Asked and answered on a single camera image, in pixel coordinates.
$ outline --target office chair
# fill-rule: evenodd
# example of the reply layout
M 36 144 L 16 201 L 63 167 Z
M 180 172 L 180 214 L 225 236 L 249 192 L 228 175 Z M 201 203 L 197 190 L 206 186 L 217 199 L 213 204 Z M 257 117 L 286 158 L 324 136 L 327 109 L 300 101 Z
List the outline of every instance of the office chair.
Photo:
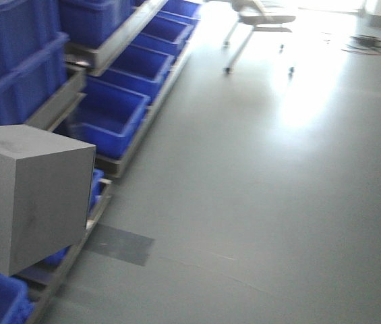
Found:
M 293 9 L 279 0 L 230 0 L 230 2 L 232 8 L 238 13 L 238 20 L 229 31 L 223 45 L 225 47 L 229 46 L 229 39 L 239 23 L 253 26 L 253 28 L 232 56 L 225 68 L 226 74 L 232 72 L 233 66 L 237 63 L 239 56 L 249 43 L 254 32 L 292 32 L 292 30 L 282 25 L 296 19 Z M 293 66 L 289 68 L 290 74 L 294 71 Z

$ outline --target chair leg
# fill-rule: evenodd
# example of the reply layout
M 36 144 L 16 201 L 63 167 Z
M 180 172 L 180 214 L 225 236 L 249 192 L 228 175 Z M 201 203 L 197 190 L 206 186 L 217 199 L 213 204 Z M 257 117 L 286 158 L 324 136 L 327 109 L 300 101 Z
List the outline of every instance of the chair leg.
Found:
M 226 35 L 225 40 L 223 41 L 223 47 L 229 46 L 229 39 L 231 39 L 233 32 L 235 32 L 235 29 L 237 29 L 239 20 L 237 20 L 234 25 L 232 26 L 232 29 L 228 32 L 228 35 Z
M 252 30 L 250 31 L 250 33 L 245 38 L 245 40 L 243 41 L 243 43 L 241 44 L 241 46 L 238 48 L 238 50 L 232 56 L 232 59 L 229 61 L 229 64 L 227 65 L 227 67 L 225 67 L 226 74 L 231 73 L 233 66 L 235 65 L 235 63 L 237 63 L 239 56 L 241 55 L 242 51 L 245 49 L 247 43 L 250 41 L 250 38 L 252 37 L 254 30 L 255 30 L 255 28 L 253 27 Z

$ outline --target shelf frame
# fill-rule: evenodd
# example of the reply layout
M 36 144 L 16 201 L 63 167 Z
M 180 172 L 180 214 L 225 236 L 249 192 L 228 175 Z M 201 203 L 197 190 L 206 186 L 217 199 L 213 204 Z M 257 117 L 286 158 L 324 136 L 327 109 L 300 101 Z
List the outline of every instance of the shelf frame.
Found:
M 69 65 L 67 75 L 67 82 L 26 120 L 26 125 L 51 132 L 78 106 L 86 96 L 80 93 L 86 86 L 85 69 Z

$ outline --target storage shelf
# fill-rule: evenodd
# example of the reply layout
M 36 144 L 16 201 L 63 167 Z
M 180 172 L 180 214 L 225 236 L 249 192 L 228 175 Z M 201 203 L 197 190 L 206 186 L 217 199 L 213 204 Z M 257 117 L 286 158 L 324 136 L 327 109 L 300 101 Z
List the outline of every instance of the storage shelf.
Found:
M 45 314 L 53 296 L 63 283 L 67 273 L 75 263 L 76 258 L 84 247 L 94 226 L 103 214 L 111 199 L 111 181 L 100 180 L 102 194 L 100 200 L 95 204 L 91 214 L 87 219 L 86 233 L 79 243 L 71 246 L 65 258 L 58 267 L 37 263 L 17 274 L 29 287 L 29 297 L 34 302 L 34 311 L 26 321 L 26 324 L 39 323 Z
M 26 125 L 42 130 L 54 130 L 86 96 L 80 93 L 86 85 L 85 70 L 67 67 L 68 81 L 53 94 L 27 121 Z
M 100 76 L 166 2 L 146 0 L 98 49 L 68 43 L 65 46 L 66 61 L 87 68 L 92 76 Z
M 126 152 L 120 160 L 114 160 L 102 155 L 96 156 L 96 168 L 103 170 L 108 176 L 113 178 L 120 178 L 125 171 L 126 167 L 129 165 L 132 157 L 135 155 L 142 139 L 145 137 L 150 125 L 153 123 L 154 118 L 157 116 L 163 102 L 165 101 L 169 91 L 175 84 L 176 79 L 180 75 L 185 63 L 187 62 L 189 55 L 191 53 L 192 47 L 192 37 L 188 40 L 186 46 L 183 48 L 180 56 L 175 61 L 174 65 L 171 67 L 171 71 L 163 87 L 161 88 L 157 98 L 149 106 L 146 117 L 141 123 L 138 131 L 136 132 L 134 139 L 132 140 L 130 146 L 127 148 Z

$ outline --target gray cube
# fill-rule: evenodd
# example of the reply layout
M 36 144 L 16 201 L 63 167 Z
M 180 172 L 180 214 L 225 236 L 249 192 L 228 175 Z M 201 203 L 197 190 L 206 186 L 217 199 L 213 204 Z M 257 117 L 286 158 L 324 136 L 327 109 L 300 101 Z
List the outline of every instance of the gray cube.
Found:
M 13 275 L 84 235 L 95 146 L 0 126 L 0 272 Z

